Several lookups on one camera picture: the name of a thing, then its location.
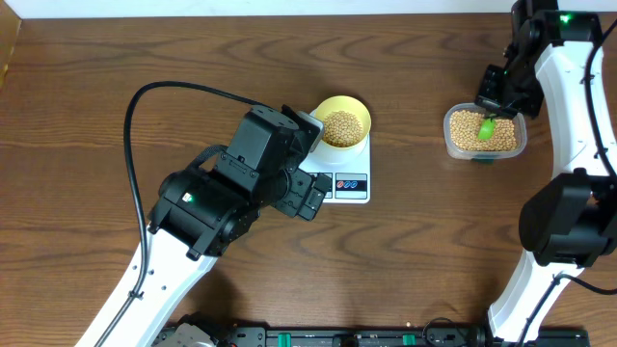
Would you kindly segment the green plastic measuring scoop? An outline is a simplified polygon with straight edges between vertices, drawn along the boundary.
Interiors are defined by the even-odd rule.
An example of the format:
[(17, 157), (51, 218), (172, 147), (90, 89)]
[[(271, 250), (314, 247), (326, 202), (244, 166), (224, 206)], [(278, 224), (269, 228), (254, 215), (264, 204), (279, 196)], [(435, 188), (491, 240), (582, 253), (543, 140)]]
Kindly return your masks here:
[(495, 128), (496, 120), (493, 117), (485, 118), (480, 123), (477, 139), (481, 141), (489, 141), (494, 135)]

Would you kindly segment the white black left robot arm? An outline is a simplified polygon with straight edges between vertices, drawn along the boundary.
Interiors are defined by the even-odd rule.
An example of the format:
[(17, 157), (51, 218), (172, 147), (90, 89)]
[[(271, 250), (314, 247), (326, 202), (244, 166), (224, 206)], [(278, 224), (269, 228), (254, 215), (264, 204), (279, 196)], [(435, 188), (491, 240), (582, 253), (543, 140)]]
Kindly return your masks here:
[(146, 243), (79, 339), (81, 346), (149, 346), (188, 293), (263, 208), (311, 221), (332, 181), (300, 166), (324, 135), (289, 107), (253, 107), (227, 146), (211, 146), (162, 182)]

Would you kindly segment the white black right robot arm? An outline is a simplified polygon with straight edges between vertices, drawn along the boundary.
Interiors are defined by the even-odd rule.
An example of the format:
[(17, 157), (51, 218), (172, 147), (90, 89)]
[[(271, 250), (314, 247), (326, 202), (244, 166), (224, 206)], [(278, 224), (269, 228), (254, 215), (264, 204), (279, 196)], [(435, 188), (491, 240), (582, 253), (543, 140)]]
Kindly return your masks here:
[(471, 346), (532, 346), (564, 288), (616, 248), (616, 138), (603, 82), (609, 32), (591, 12), (518, 0), (503, 67), (488, 66), (475, 104), (490, 115), (549, 115), (550, 182), (520, 214), (522, 256)]

